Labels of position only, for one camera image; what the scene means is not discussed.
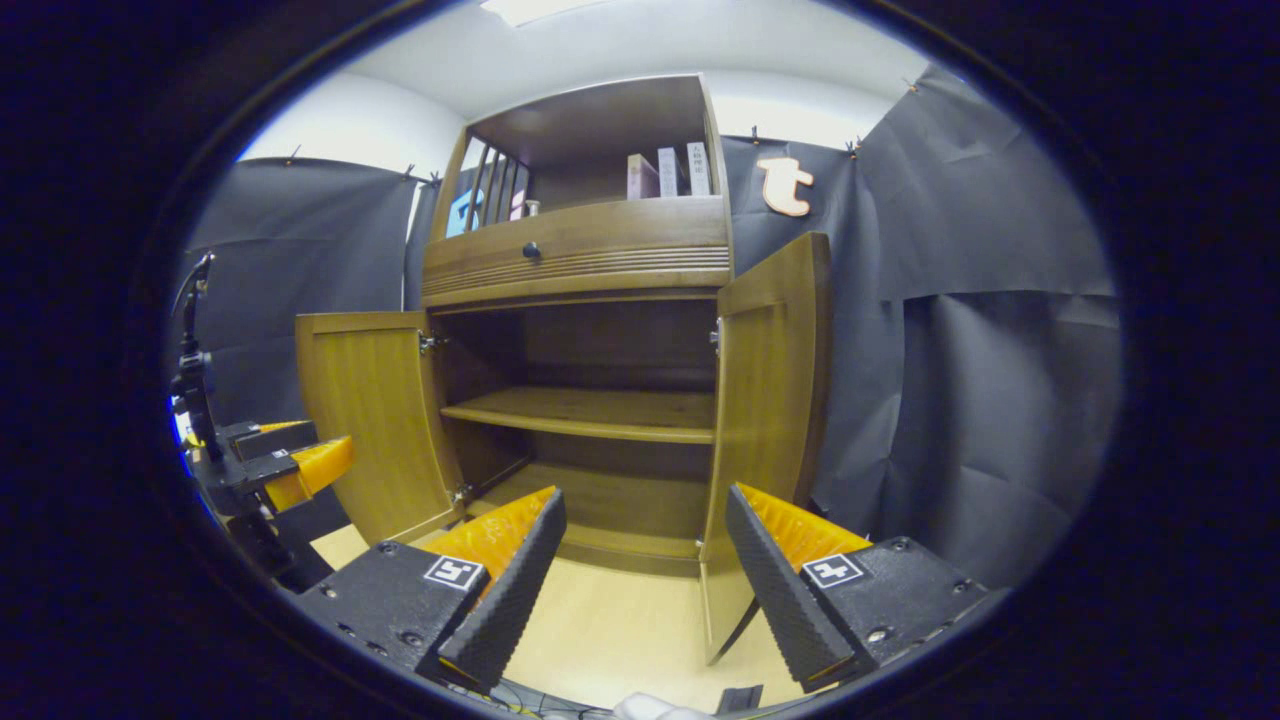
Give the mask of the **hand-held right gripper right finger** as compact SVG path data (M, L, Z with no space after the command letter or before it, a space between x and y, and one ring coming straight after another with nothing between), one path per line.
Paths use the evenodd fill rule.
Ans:
M730 489L726 523L755 603L806 692L908 659L989 597L915 539L873 543L742 483Z

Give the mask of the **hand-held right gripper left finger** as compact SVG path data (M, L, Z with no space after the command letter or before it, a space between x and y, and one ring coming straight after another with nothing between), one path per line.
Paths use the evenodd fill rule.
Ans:
M520 643L566 528L564 495L548 486L425 548L383 541L300 605L384 664L486 693Z

